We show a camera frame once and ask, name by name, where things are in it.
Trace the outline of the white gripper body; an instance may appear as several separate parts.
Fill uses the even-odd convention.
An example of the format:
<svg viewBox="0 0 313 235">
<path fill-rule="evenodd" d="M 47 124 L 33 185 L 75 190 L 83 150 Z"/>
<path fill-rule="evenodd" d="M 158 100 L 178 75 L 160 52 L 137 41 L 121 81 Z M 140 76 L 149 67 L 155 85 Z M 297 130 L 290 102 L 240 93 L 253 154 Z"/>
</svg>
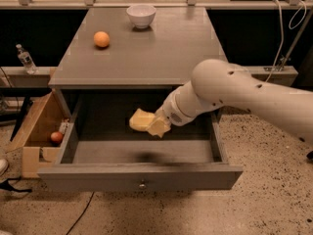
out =
<svg viewBox="0 0 313 235">
<path fill-rule="evenodd" d="M 195 117 L 186 116 L 178 107 L 175 95 L 170 93 L 160 107 L 165 118 L 176 126 L 183 126 L 195 119 Z"/>
</svg>

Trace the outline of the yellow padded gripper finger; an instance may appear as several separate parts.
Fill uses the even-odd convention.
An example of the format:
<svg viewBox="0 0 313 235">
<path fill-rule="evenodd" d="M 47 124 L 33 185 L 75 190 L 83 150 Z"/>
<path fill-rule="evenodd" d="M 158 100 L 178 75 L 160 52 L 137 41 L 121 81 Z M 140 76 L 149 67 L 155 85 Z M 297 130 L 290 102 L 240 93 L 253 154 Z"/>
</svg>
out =
<svg viewBox="0 0 313 235">
<path fill-rule="evenodd" d="M 155 117 L 148 125 L 147 131 L 153 135 L 162 138 L 163 135 L 170 130 L 171 123 L 165 115 L 164 111 L 155 113 Z"/>
</svg>

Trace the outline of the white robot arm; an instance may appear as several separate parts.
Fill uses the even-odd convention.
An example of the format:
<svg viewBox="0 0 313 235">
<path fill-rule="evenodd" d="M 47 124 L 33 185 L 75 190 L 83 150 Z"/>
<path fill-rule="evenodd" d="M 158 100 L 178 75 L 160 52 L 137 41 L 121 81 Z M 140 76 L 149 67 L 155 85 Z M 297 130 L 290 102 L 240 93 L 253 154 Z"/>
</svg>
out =
<svg viewBox="0 0 313 235">
<path fill-rule="evenodd" d="M 156 111 L 148 132 L 162 136 L 173 125 L 229 106 L 252 113 L 302 142 L 313 143 L 313 93 L 260 81 L 244 68 L 205 60 L 190 81 L 171 92 Z"/>
</svg>

